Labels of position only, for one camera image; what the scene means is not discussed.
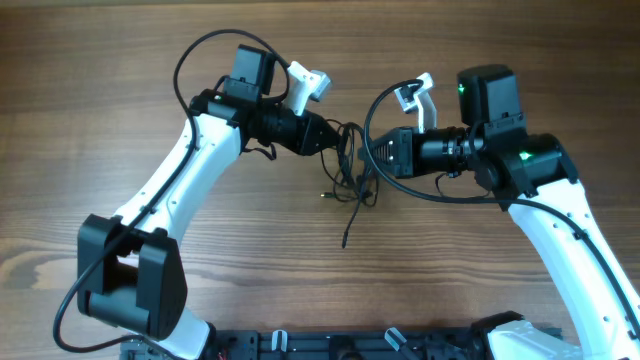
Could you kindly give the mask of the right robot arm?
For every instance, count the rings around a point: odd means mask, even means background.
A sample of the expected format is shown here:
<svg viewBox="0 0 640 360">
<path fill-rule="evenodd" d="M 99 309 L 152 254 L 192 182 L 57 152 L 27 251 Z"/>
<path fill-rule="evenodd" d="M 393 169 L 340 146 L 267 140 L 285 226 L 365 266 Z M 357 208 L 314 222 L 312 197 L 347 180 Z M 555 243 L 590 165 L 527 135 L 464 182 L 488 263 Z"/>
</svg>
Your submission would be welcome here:
<svg viewBox="0 0 640 360">
<path fill-rule="evenodd" d="M 365 137 L 364 161 L 389 185 L 442 172 L 470 171 L 480 204 L 507 212 L 542 259 L 579 341 L 569 344 L 504 312 L 474 323 L 466 352 L 477 359 L 635 359 L 639 296 L 592 214 L 578 171 L 559 140 L 531 135 L 514 72 L 502 64 L 461 71 L 462 126 L 437 125 L 429 74 L 390 87 L 413 127 Z"/>
</svg>

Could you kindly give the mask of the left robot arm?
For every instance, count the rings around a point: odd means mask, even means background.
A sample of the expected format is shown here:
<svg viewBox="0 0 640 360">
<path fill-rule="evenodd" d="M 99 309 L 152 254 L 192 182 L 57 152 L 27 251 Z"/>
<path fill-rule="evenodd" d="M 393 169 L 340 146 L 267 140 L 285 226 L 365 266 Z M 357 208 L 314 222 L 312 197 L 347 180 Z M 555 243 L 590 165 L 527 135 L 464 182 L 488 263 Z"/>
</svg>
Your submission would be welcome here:
<svg viewBox="0 0 640 360">
<path fill-rule="evenodd" d="M 268 157 L 276 146 L 301 156 L 334 147 L 337 131 L 306 108 L 330 86 L 324 72 L 240 46 L 230 74 L 188 103 L 179 141 L 140 191 L 112 216 L 89 216 L 80 227 L 72 290 L 79 311 L 168 358 L 206 358 L 216 331 L 186 306 L 186 230 L 250 140 Z"/>
</svg>

